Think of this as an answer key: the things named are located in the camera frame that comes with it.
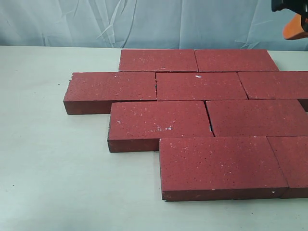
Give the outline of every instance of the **wrinkled fabric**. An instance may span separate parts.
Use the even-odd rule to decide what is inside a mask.
[[[0,0],[0,45],[304,51],[270,0]]]

